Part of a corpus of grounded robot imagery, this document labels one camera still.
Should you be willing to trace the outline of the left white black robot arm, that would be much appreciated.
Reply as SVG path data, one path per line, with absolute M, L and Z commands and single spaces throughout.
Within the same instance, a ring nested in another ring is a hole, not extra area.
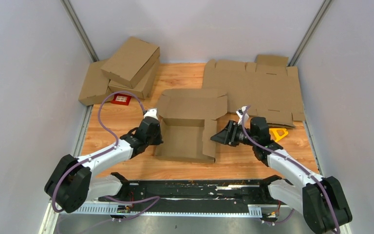
M 125 201 L 130 189 L 124 185 L 120 174 L 100 178 L 97 175 L 162 142 L 160 121 L 157 117 L 146 116 L 138 127 L 108 147 L 80 157 L 63 156 L 44 186 L 45 193 L 52 199 L 53 210 L 72 213 L 86 201 L 103 196 L 112 195 L 117 201 Z

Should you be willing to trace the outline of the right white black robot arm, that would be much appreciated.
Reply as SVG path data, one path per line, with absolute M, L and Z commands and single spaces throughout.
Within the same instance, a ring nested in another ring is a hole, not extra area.
M 230 120 L 212 141 L 229 146 L 252 146 L 255 157 L 282 175 L 263 180 L 259 198 L 264 203 L 284 202 L 303 215 L 307 226 L 316 234 L 340 232 L 340 226 L 353 220 L 343 188 L 335 177 L 323 177 L 298 163 L 270 135 L 263 117 L 253 117 L 250 128 Z

